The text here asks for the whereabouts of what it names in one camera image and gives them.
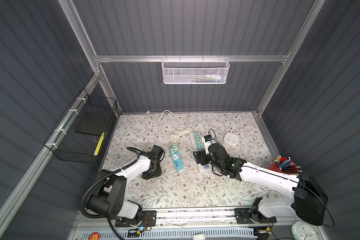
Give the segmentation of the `blue power strip with USB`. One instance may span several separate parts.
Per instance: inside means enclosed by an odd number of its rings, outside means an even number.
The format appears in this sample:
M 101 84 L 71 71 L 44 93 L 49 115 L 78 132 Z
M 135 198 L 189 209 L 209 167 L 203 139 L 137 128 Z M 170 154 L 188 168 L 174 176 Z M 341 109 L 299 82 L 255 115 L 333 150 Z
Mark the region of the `blue power strip with USB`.
M 174 150 L 172 148 L 172 146 L 170 147 L 170 153 L 174 162 L 174 166 L 176 171 L 181 171 L 184 169 L 184 165 L 180 156 L 179 151 L 177 153 L 174 153 Z

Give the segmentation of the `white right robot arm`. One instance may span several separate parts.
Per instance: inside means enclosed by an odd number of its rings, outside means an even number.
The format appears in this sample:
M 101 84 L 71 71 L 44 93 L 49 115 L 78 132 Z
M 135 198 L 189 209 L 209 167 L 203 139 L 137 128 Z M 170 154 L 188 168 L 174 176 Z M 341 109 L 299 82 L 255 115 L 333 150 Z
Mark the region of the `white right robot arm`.
M 298 217 L 314 226 L 324 224 L 328 196 L 311 175 L 288 175 L 256 166 L 244 159 L 231 157 L 218 143 L 193 155 L 198 164 L 209 164 L 219 176 L 255 183 L 283 195 L 278 200 L 255 198 L 246 214 L 253 222 L 276 223 L 280 217 Z

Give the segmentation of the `green two-tone plug adapter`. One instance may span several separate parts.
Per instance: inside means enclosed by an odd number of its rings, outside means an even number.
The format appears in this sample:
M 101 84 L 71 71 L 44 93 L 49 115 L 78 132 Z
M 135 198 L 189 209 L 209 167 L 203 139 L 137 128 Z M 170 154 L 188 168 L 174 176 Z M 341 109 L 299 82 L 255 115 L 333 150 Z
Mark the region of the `green two-tone plug adapter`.
M 178 152 L 178 146 L 176 144 L 173 144 L 172 146 L 173 150 L 174 150 L 174 153 L 177 153 Z

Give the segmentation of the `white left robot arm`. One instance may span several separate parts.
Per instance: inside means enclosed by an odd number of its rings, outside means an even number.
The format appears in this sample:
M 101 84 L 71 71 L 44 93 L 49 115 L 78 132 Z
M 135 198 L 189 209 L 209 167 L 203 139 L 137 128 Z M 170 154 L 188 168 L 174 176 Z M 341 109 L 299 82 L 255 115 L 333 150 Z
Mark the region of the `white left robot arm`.
M 139 176 L 144 180 L 160 176 L 165 151 L 156 145 L 149 152 L 133 147 L 127 147 L 127 150 L 135 153 L 136 158 L 119 169 L 101 170 L 84 194 L 80 211 L 86 218 L 124 219 L 132 224 L 142 220 L 143 207 L 125 199 L 127 185 Z

